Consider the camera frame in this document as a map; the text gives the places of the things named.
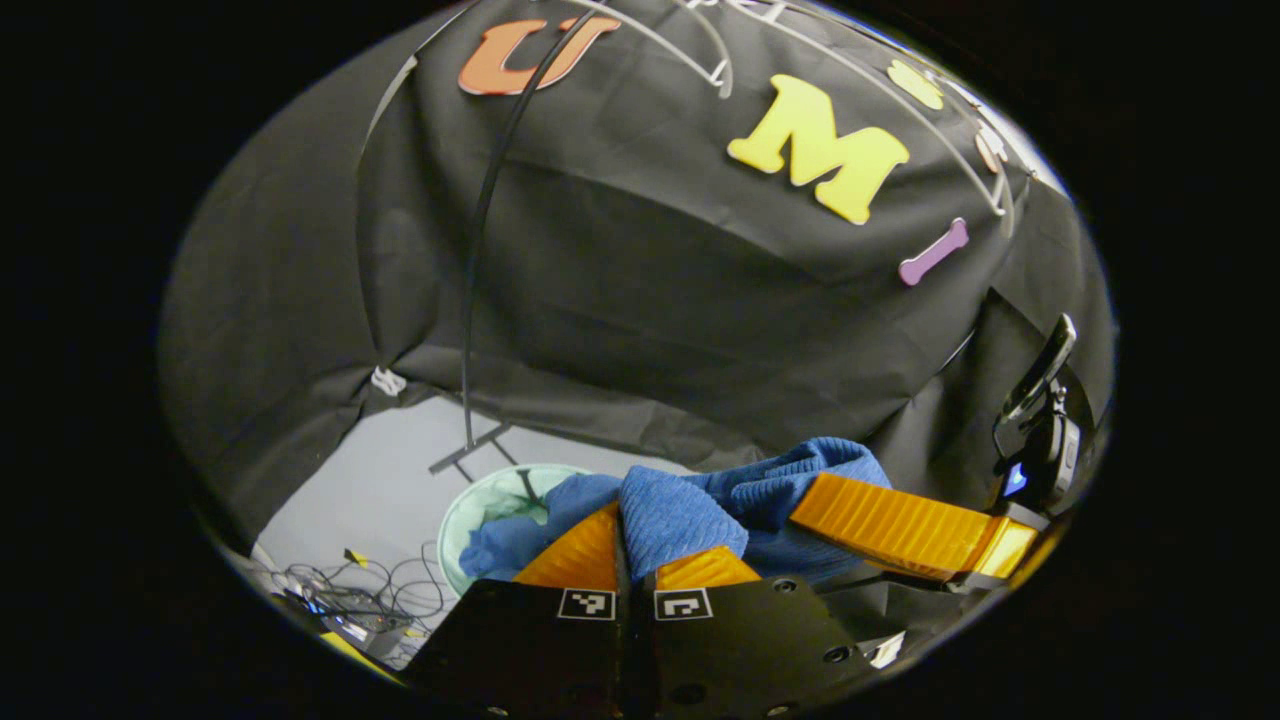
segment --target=black cable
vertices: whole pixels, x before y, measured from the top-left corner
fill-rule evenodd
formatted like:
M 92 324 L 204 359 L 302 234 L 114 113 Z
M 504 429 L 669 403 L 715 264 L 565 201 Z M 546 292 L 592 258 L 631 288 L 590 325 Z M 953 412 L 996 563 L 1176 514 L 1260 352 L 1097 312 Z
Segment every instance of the black cable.
M 520 475 L 521 482 L 525 483 L 525 493 L 529 495 L 529 500 L 532 500 L 534 505 L 541 507 L 543 510 L 550 510 L 547 507 L 547 503 L 543 502 L 543 498 L 538 497 L 538 493 L 534 492 L 534 484 L 529 482 L 529 469 L 521 468 L 520 470 L 516 470 L 516 474 Z
M 444 591 L 440 589 L 440 583 L 435 582 L 435 573 L 431 573 L 431 566 L 426 562 L 426 543 L 430 541 L 422 541 L 422 544 L 417 546 L 417 555 L 422 559 L 422 569 L 426 570 L 426 577 L 431 578 L 431 583 L 435 585 L 435 594 L 440 598 L 440 609 L 444 609 Z
M 511 115 L 507 118 L 507 127 L 494 143 L 494 150 L 489 155 L 489 168 L 485 170 L 484 183 L 480 186 L 480 196 L 476 199 L 476 209 L 471 218 L 471 232 L 468 233 L 471 236 L 471 254 L 467 258 L 467 284 L 462 296 L 462 416 L 467 429 L 468 450 L 475 447 L 475 439 L 471 437 L 471 383 L 468 372 L 471 365 L 471 310 L 475 304 L 476 266 L 479 265 L 480 250 L 484 245 L 484 225 L 489 215 L 489 202 L 493 201 L 493 190 L 498 183 L 498 169 L 502 167 L 502 160 L 506 158 L 507 150 L 511 149 L 511 140 L 516 135 L 516 126 L 520 123 L 520 118 L 524 117 L 525 108 L 529 106 L 534 91 L 543 82 L 543 76 L 547 74 L 547 70 L 552 67 L 556 58 L 559 56 L 564 46 L 568 45 L 570 40 L 593 17 L 595 17 L 594 8 L 577 18 L 577 22 L 561 36 L 556 45 L 543 56 L 541 61 L 538 63 L 538 69 L 534 70 L 529 82 L 525 83 L 525 90 L 521 91 L 520 97 L 516 99 L 516 105 L 511 109 Z

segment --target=blue cloth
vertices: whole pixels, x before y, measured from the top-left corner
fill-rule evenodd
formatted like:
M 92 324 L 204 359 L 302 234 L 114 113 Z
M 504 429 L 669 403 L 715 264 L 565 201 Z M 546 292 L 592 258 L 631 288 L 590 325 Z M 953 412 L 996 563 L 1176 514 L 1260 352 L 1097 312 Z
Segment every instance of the blue cloth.
M 861 557 L 787 518 L 818 473 L 892 487 L 869 450 L 856 442 L 817 437 L 783 455 L 742 468 L 686 475 L 750 532 L 742 560 L 762 577 L 800 575 L 818 583 L 855 569 Z
M 717 546 L 739 557 L 746 550 L 746 529 L 709 495 L 669 473 L 631 468 L 618 492 L 618 512 L 632 582 Z
M 458 556 L 458 566 L 468 578 L 515 578 L 558 537 L 617 500 L 621 484 L 612 475 L 570 475 L 543 497 L 545 525 L 525 515 L 485 523 L 471 530 L 471 544 Z
M 833 437 L 813 438 L 777 457 L 719 473 L 680 478 L 635 466 L 626 480 L 573 475 L 547 493 L 545 525 L 531 518 L 486 523 L 471 533 L 460 565 L 468 577 L 509 580 L 556 538 L 618 500 L 634 579 L 672 560 L 727 544 L 762 577 L 794 574 L 817 583 L 861 561 L 787 523 L 823 471 L 892 487 L 869 450 Z

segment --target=cable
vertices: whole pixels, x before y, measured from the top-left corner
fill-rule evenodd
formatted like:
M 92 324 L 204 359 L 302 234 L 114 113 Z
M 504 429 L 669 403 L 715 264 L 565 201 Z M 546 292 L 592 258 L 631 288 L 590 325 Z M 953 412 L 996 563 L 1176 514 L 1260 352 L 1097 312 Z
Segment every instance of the cable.
M 543 82 L 543 76 L 547 74 L 547 70 L 552 67 L 556 58 L 559 56 L 564 46 L 573 40 L 577 31 L 593 17 L 595 17 L 595 9 L 588 10 L 579 17 L 577 22 L 561 36 L 556 45 L 543 56 L 541 61 L 538 63 L 538 69 L 534 70 L 529 82 L 525 83 L 525 90 L 521 91 L 520 97 L 516 99 L 516 105 L 511 109 L 511 115 L 507 118 L 507 127 L 494 143 L 493 152 L 489 155 L 489 168 L 485 170 L 484 183 L 480 186 L 480 196 L 476 199 L 475 214 L 471 218 L 470 228 L 471 254 L 467 258 L 467 284 L 462 296 L 462 416 L 466 423 L 468 450 L 475 447 L 475 439 L 471 436 L 471 311 L 475 304 L 476 269 L 480 263 L 480 250 L 484 246 L 484 225 L 489 215 L 489 202 L 493 201 L 494 186 L 498 183 L 498 169 L 502 167 L 502 160 L 511 147 L 511 140 L 516 135 L 516 126 L 520 123 L 520 118 L 524 117 L 525 108 L 529 106 L 534 91 Z

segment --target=white clip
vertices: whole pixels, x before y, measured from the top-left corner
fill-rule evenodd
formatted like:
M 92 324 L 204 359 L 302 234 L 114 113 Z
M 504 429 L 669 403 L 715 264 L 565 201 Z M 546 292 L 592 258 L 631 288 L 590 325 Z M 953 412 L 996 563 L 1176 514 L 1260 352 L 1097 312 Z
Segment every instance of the white clip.
M 374 383 L 374 387 L 383 391 L 384 393 L 396 397 L 408 386 L 404 378 L 397 375 L 390 370 L 384 370 L 383 368 L 374 368 L 374 374 L 369 378 L 369 382 Z

